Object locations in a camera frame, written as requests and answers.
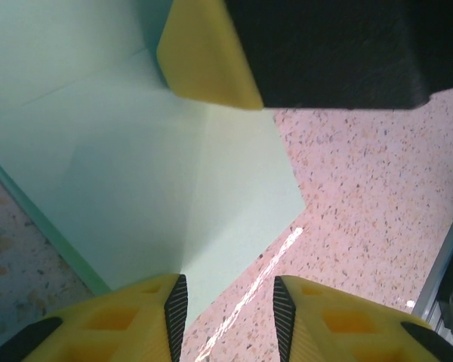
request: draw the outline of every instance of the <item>yellow plastic part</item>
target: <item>yellow plastic part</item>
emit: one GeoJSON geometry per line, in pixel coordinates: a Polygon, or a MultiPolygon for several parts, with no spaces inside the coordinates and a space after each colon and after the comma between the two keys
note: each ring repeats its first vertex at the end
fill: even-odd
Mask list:
{"type": "Polygon", "coordinates": [[[157,57],[169,87],[180,97],[263,108],[222,0],[174,0],[157,57]]]}
{"type": "Polygon", "coordinates": [[[303,278],[277,278],[283,282],[277,279],[274,291],[282,361],[283,356],[290,362],[438,362],[400,324],[409,321],[430,328],[423,320],[303,278]],[[293,314],[288,311],[288,294],[293,314]],[[294,315],[294,328],[286,351],[289,315],[294,315]]]}
{"type": "Polygon", "coordinates": [[[165,301],[179,275],[164,275],[47,316],[63,324],[26,362],[171,362],[165,301]]]}

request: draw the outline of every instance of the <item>pink speckled surface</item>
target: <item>pink speckled surface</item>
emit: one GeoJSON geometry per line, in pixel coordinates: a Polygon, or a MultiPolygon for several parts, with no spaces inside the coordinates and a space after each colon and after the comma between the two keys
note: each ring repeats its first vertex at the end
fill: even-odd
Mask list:
{"type": "Polygon", "coordinates": [[[288,110],[276,123],[306,210],[187,330],[182,361],[278,361],[275,275],[410,311],[453,220],[453,90],[411,112],[288,110]]]}

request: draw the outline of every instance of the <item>black rubber pad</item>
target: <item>black rubber pad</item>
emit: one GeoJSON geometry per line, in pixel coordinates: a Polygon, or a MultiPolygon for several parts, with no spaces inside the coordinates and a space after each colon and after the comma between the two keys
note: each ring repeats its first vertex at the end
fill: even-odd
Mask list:
{"type": "Polygon", "coordinates": [[[33,352],[60,325],[59,317],[43,319],[23,328],[19,333],[0,346],[0,362],[20,362],[33,352]]]}
{"type": "Polygon", "coordinates": [[[412,109],[453,87],[441,0],[224,1],[266,107],[412,109]]]}
{"type": "Polygon", "coordinates": [[[187,310],[186,276],[180,275],[165,303],[166,328],[172,362],[179,362],[180,360],[187,310]]]}
{"type": "Polygon", "coordinates": [[[280,362],[288,362],[294,336],[295,304],[281,277],[273,285],[273,317],[279,343],[280,362]]]}

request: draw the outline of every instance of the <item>speckled floor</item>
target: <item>speckled floor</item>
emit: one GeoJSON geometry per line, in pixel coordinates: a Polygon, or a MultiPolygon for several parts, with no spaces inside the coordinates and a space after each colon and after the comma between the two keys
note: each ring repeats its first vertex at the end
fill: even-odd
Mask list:
{"type": "MultiPolygon", "coordinates": [[[[278,361],[274,275],[411,311],[453,220],[453,90],[412,112],[281,111],[306,210],[194,322],[182,361],[278,361]]],[[[0,187],[0,341],[90,293],[0,187]]]]}

